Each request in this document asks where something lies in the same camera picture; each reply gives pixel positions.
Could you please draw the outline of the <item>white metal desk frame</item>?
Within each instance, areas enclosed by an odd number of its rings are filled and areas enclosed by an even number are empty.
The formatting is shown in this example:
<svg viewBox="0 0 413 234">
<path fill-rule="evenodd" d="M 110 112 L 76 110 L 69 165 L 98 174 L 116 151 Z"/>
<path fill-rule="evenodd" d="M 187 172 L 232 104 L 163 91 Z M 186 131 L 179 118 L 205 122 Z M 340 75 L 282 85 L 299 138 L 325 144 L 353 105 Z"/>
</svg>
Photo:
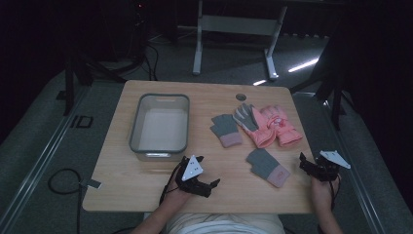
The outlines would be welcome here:
<svg viewBox="0 0 413 234">
<path fill-rule="evenodd" d="M 273 59 L 274 49 L 281 33 L 283 20 L 287 12 L 287 7 L 282 6 L 277 19 L 248 19 L 237 17 L 224 17 L 205 15 L 203 13 L 204 0 L 198 0 L 198 21 L 197 21 L 197 42 L 193 62 L 192 73 L 201 74 L 203 57 L 203 32 L 223 32 L 270 36 L 272 38 L 270 46 L 263 51 L 267 65 L 268 79 L 277 80 L 275 62 Z"/>
</svg>

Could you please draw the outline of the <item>person's white shirt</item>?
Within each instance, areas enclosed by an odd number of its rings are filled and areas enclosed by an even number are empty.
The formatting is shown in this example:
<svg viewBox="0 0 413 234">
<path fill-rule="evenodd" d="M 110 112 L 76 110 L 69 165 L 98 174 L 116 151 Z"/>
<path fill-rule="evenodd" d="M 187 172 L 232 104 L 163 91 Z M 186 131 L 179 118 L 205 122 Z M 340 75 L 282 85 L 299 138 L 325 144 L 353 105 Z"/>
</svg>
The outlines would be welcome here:
<svg viewBox="0 0 413 234">
<path fill-rule="evenodd" d="M 285 234 L 277 214 L 177 214 L 167 234 Z"/>
</svg>

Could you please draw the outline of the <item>person's right hand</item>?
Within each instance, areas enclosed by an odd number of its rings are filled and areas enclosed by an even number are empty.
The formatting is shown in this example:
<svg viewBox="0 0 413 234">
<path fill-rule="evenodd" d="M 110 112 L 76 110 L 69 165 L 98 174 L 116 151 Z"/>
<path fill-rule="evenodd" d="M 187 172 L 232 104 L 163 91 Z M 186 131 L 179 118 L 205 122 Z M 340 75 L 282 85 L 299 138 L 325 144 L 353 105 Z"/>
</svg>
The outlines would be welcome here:
<svg viewBox="0 0 413 234">
<path fill-rule="evenodd" d="M 315 211 L 331 209 L 340 187 L 340 177 L 333 181 L 319 181 L 311 178 L 311 197 Z"/>
</svg>

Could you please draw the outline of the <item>grey plastic storage bin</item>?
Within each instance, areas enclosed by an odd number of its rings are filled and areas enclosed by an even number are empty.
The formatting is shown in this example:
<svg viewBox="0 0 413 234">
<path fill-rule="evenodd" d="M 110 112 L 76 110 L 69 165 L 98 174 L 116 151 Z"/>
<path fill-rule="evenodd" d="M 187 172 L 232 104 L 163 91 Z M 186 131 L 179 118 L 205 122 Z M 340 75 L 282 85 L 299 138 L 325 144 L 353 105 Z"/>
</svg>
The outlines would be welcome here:
<svg viewBox="0 0 413 234">
<path fill-rule="evenodd" d="M 131 129 L 131 151 L 140 161 L 179 161 L 188 144 L 189 112 L 190 99 L 183 94 L 144 94 Z"/>
</svg>

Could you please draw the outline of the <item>black metal stand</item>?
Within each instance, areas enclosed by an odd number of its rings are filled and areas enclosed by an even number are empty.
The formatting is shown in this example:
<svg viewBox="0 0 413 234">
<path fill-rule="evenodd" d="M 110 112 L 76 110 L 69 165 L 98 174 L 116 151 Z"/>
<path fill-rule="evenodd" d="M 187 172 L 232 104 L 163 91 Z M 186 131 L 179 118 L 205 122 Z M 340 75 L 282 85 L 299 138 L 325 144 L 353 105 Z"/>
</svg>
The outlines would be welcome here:
<svg viewBox="0 0 413 234">
<path fill-rule="evenodd" d="M 330 95 L 333 95 L 331 122 L 337 131 L 340 130 L 341 99 L 350 62 L 348 49 L 349 47 L 343 38 L 331 37 L 322 51 L 310 78 L 289 89 L 292 94 L 295 94 L 316 82 L 320 82 L 320 86 L 316 91 L 316 98 L 317 100 L 326 101 Z"/>
<path fill-rule="evenodd" d="M 99 62 L 93 60 L 91 57 L 82 53 L 74 53 L 65 56 L 65 90 L 63 91 L 63 99 L 65 100 L 64 116 L 68 116 L 74 107 L 75 88 L 74 78 L 77 78 L 82 86 L 90 86 L 94 78 L 90 73 L 88 66 L 95 68 L 101 72 L 106 78 L 118 83 L 125 83 L 126 80 L 115 72 L 105 68 Z"/>
</svg>

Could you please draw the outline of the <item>person's left hand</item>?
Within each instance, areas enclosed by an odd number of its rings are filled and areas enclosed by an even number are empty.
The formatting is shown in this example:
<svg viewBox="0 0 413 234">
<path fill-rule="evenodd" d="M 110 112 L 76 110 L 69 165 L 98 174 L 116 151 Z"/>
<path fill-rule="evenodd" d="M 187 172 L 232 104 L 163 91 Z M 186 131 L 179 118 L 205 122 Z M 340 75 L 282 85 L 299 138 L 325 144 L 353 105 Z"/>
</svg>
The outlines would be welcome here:
<svg viewBox="0 0 413 234">
<path fill-rule="evenodd" d="M 171 213 L 177 213 L 190 200 L 192 195 L 179 189 L 175 182 L 175 174 L 173 174 L 168 182 L 165 195 L 162 198 L 160 206 Z"/>
</svg>

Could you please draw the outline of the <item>pink ski glove grey palm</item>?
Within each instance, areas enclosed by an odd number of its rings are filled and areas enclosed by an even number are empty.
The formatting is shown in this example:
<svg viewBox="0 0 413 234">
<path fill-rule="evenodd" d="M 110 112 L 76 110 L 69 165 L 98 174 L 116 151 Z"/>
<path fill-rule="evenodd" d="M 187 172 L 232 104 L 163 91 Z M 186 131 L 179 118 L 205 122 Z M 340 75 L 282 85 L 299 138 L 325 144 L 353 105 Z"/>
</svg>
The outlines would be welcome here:
<svg viewBox="0 0 413 234">
<path fill-rule="evenodd" d="M 276 134 L 267 126 L 267 118 L 252 104 L 241 104 L 235 110 L 233 119 L 243 128 L 257 148 L 268 147 L 274 142 Z"/>
</svg>

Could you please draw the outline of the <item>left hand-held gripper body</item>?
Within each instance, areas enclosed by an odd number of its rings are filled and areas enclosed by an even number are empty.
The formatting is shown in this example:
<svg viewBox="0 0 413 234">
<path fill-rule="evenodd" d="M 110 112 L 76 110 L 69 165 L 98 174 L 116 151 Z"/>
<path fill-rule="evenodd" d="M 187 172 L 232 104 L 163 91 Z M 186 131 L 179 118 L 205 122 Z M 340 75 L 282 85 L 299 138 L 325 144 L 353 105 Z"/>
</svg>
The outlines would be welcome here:
<svg viewBox="0 0 413 234">
<path fill-rule="evenodd" d="M 182 158 L 178 164 L 175 182 L 180 190 L 207 198 L 210 196 L 212 188 L 209 184 L 198 180 L 198 176 L 204 172 L 204 169 L 195 157 L 193 155 L 190 158 L 186 156 Z"/>
</svg>

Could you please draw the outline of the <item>pink ski glove printed back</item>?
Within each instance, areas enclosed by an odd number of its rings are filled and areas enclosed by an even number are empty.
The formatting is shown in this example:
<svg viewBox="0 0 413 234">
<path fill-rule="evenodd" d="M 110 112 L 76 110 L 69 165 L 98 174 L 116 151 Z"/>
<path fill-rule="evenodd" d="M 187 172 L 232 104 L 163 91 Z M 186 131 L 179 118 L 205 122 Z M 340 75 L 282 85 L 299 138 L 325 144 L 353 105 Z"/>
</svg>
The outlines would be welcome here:
<svg viewBox="0 0 413 234">
<path fill-rule="evenodd" d="M 280 106 L 266 106 L 260 113 L 267 118 L 267 127 L 275 132 L 280 146 L 288 146 L 302 139 L 303 136 L 289 122 Z"/>
</svg>

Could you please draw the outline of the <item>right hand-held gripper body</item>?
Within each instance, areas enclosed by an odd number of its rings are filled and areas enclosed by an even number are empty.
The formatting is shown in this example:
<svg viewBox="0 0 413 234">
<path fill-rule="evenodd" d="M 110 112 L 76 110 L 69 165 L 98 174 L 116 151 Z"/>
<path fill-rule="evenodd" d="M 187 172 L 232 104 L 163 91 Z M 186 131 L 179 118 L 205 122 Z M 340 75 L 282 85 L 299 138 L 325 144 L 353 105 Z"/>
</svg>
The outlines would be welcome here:
<svg viewBox="0 0 413 234">
<path fill-rule="evenodd" d="M 311 163 L 307 174 L 319 181 L 333 181 L 340 168 L 350 169 L 351 165 L 337 151 L 321 151 L 316 162 Z"/>
</svg>

